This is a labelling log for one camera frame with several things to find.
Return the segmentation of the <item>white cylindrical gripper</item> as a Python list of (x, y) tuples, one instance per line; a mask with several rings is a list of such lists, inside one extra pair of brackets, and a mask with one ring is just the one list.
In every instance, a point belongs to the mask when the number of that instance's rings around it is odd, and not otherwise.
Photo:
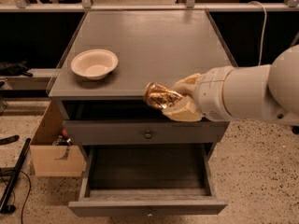
[(172, 90), (192, 96), (193, 99), (184, 97), (173, 106), (165, 108), (163, 114), (171, 120), (184, 122), (199, 121), (203, 115), (211, 121), (233, 120), (223, 98), (224, 81), (233, 70), (232, 66), (223, 66), (213, 68), (203, 75), (195, 73), (179, 80), (172, 86)]

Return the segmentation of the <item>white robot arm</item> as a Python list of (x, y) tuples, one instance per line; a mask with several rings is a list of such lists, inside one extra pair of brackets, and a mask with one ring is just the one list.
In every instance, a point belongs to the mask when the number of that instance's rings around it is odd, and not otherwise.
[(223, 66), (177, 82), (186, 96), (163, 114), (175, 121), (260, 121), (299, 123), (299, 45), (283, 51), (271, 64)]

